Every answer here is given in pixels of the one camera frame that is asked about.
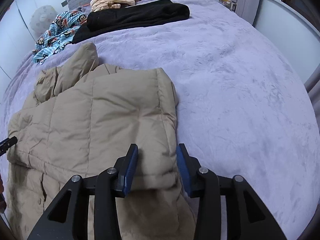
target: white round pillow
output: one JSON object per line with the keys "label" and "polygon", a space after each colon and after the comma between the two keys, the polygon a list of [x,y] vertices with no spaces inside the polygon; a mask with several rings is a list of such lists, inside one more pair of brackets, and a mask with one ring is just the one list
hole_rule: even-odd
{"label": "white round pillow", "polygon": [[45,5],[38,8],[30,19],[30,27],[37,37],[40,37],[57,16],[56,10],[51,5]]}

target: lavender fuzzy blanket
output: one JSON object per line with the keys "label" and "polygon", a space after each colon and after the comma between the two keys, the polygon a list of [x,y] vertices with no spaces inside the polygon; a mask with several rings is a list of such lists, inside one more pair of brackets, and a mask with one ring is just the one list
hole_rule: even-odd
{"label": "lavender fuzzy blanket", "polygon": [[[320,195],[320,136],[302,82],[267,38],[218,2],[172,1],[187,5],[190,19],[92,38],[100,63],[162,67],[180,100],[178,142],[218,175],[243,175],[295,240]],[[31,53],[25,57],[4,95],[0,138],[39,71],[62,65],[79,46],[68,45],[43,65]],[[3,177],[6,169],[2,157]]]}

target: white wardrobe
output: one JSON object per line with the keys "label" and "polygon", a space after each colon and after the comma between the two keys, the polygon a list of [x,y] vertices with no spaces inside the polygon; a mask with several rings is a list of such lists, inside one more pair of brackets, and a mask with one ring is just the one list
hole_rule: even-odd
{"label": "white wardrobe", "polygon": [[25,55],[35,41],[24,24],[14,1],[0,21],[0,103]]}

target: black sweater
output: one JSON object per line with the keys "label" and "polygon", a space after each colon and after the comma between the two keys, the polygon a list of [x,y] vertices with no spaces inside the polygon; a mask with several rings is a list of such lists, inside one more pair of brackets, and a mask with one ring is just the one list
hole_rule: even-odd
{"label": "black sweater", "polygon": [[81,25],[76,32],[72,43],[75,44],[112,31],[182,21],[188,19],[189,15],[188,6],[172,3],[170,0],[158,0],[126,8],[92,12],[87,22]]}

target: window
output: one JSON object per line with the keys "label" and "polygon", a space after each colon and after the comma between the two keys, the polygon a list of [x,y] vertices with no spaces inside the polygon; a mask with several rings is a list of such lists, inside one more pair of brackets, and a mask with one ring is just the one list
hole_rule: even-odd
{"label": "window", "polygon": [[289,5],[292,9],[300,13],[305,17],[318,31],[320,31],[320,24],[313,16],[312,12],[308,9],[302,0],[281,0],[285,4]]}

